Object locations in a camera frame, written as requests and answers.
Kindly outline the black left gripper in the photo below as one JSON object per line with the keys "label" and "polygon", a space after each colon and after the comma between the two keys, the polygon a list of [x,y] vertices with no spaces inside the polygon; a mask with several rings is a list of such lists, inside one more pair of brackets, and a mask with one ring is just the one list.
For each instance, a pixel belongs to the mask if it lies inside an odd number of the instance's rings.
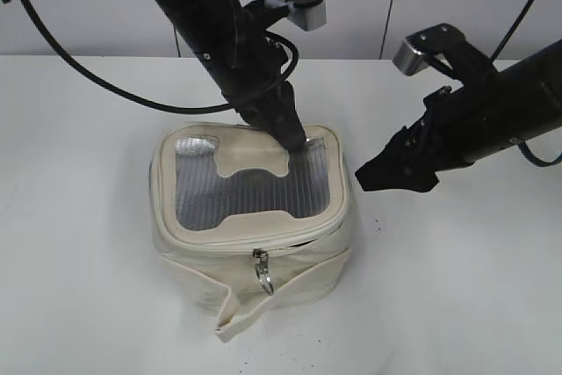
{"label": "black left gripper", "polygon": [[155,1],[227,101],[199,108],[159,105],[159,110],[211,114],[235,108],[248,125],[266,132],[285,150],[304,147],[294,90],[286,82],[292,67],[281,70],[292,64],[285,51],[291,42],[267,32],[239,0]]}

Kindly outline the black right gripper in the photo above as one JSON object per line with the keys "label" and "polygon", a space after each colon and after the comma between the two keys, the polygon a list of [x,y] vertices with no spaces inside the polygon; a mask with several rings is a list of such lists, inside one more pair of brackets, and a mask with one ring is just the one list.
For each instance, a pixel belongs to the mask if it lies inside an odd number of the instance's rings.
{"label": "black right gripper", "polygon": [[424,99],[426,111],[403,126],[374,158],[355,171],[363,191],[425,193],[437,173],[463,169],[522,143],[522,71],[486,66],[450,93]]}

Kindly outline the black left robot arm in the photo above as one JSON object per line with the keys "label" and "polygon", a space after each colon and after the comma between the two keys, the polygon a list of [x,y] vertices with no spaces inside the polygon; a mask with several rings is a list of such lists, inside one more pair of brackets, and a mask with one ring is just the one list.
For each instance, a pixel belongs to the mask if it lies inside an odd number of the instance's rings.
{"label": "black left robot arm", "polygon": [[298,50],[289,40],[268,30],[290,15],[290,6],[269,6],[266,0],[247,5],[240,0],[155,0],[226,100],[223,105],[193,108],[157,103],[96,76],[62,48],[30,0],[20,2],[51,48],[98,86],[160,112],[205,115],[234,110],[284,149],[304,147],[305,131],[296,112],[293,87],[287,80],[296,68]]}

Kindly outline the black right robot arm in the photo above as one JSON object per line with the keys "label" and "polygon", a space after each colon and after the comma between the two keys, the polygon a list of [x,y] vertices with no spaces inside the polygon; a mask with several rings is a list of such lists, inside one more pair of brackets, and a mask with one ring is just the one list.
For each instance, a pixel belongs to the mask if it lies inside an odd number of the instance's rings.
{"label": "black right robot arm", "polygon": [[433,43],[423,34],[406,42],[402,69],[415,61],[436,67],[461,88],[442,87],[423,100],[425,112],[402,127],[355,173],[364,191],[431,191],[438,173],[475,162],[561,126],[561,44],[556,42],[499,71],[465,40]]}

